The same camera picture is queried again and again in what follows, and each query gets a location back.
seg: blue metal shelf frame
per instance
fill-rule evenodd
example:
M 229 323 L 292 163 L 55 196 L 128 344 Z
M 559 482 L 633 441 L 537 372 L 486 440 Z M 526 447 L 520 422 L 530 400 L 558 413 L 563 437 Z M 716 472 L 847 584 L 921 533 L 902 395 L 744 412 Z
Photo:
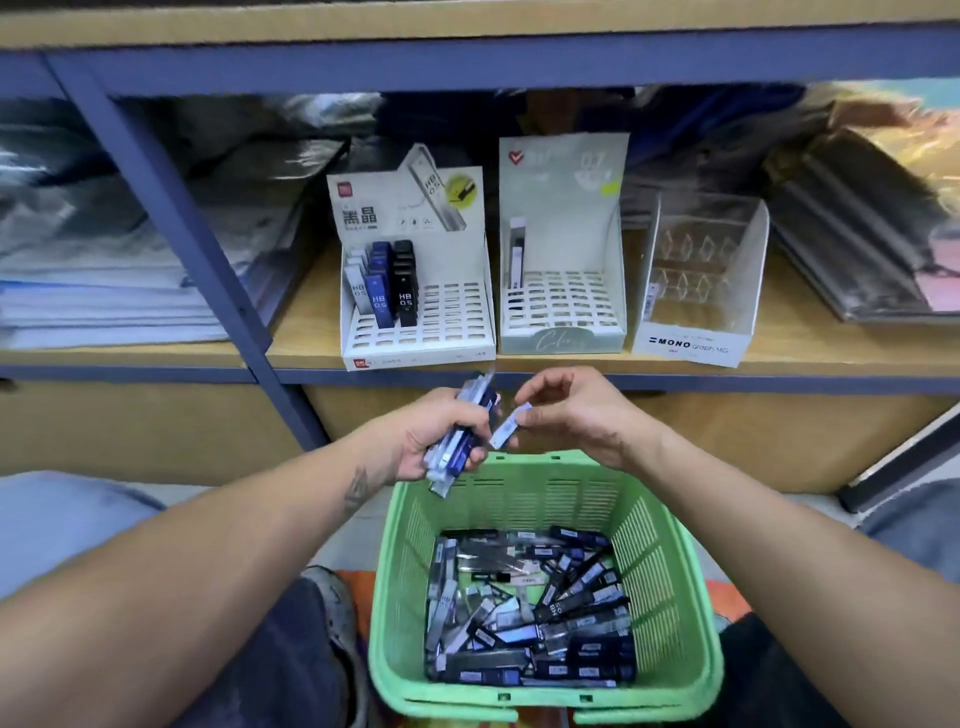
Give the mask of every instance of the blue metal shelf frame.
M 252 380 L 310 449 L 327 440 L 301 385 L 459 386 L 467 372 L 274 370 L 266 358 L 270 332 L 165 151 L 119 101 L 123 97 L 950 77 L 960 76 L 960 24 L 55 51 L 5 54 L 0 71 L 0 93 L 60 96 L 78 105 L 250 367 L 7 366 L 0 367 L 0 376 Z M 528 376 L 504 372 L 498 381 L 509 389 Z M 633 391 L 960 394 L 960 375 L 623 374 L 611 379 Z
M 478 361 L 484 369 L 488 362 Z M 474 370 L 277 369 L 280 381 L 329 387 L 457 387 Z M 496 373 L 497 389 L 519 389 L 530 372 Z M 609 374 L 622 392 L 765 392 L 789 395 L 960 395 L 960 376 L 759 376 Z
M 46 379 L 53 381 L 180 382 L 197 384 L 257 384 L 244 367 L 130 367 L 116 365 L 58 366 L 0 364 L 0 379 Z
M 43 55 L 33 51 L 0 51 L 0 98 L 63 99 Z
M 326 445 L 329 438 L 306 395 L 297 385 L 282 384 L 267 361 L 266 352 L 273 342 L 270 332 L 146 121 L 108 96 L 87 67 L 85 54 L 50 53 L 47 62 L 300 446 L 314 449 Z
M 112 96 L 437 91 L 960 76 L 960 23 L 124 48 Z

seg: cardboard display box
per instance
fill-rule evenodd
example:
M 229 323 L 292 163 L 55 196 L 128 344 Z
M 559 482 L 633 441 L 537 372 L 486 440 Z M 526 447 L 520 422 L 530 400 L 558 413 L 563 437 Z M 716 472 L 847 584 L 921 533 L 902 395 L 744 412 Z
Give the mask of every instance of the cardboard display box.
M 437 169 L 426 147 L 415 144 L 396 168 L 328 175 L 327 186 L 343 243 L 340 340 L 347 369 L 495 359 L 482 169 Z M 379 328 L 356 307 L 344 264 L 351 251 L 380 240 L 413 242 L 415 327 L 396 321 Z
M 619 193 L 628 138 L 500 139 L 503 353 L 622 350 L 627 310 Z
M 633 353 L 736 367 L 754 335 L 769 229 L 762 200 L 661 193 L 641 263 Z

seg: hand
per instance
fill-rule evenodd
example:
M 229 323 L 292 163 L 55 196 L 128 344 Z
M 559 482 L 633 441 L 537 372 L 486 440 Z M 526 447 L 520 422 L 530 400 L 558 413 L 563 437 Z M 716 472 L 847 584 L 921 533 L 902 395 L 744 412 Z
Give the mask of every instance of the hand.
M 636 457 L 637 444 L 663 429 L 591 367 L 540 372 L 516 393 L 517 404 L 528 401 L 533 409 L 516 414 L 521 427 L 565 436 L 608 468 L 624 470 Z
M 490 439 L 490 416 L 479 404 L 457 400 L 458 390 L 441 387 L 417 401 L 370 420 L 349 437 L 365 449 L 368 473 L 382 484 L 420 480 L 426 475 L 423 456 L 453 425 L 472 427 L 485 442 Z M 370 462 L 371 456 L 382 460 Z M 467 470 L 476 470 L 487 459 L 485 448 L 474 448 Z

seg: yellow sticker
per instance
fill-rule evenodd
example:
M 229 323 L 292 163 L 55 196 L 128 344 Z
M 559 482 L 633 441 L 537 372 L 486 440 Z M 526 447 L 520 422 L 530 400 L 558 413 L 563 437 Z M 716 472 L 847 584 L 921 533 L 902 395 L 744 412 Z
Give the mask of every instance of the yellow sticker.
M 600 185 L 600 194 L 604 197 L 620 194 L 620 179 Z
M 457 209 L 466 209 L 477 199 L 477 185 L 469 175 L 453 175 L 446 181 L 446 201 Z

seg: stack of papers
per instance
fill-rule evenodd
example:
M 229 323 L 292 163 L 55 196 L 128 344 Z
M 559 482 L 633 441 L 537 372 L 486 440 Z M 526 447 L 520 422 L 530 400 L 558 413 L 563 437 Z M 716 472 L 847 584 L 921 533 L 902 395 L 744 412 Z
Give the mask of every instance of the stack of papers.
M 293 242 L 305 185 L 215 179 L 189 185 L 267 325 L 297 273 Z M 164 236 L 142 211 L 131 214 L 130 200 L 66 193 L 56 204 L 51 199 L 49 188 L 0 194 L 0 347 L 228 338 Z M 79 208 L 78 199 L 96 203 Z

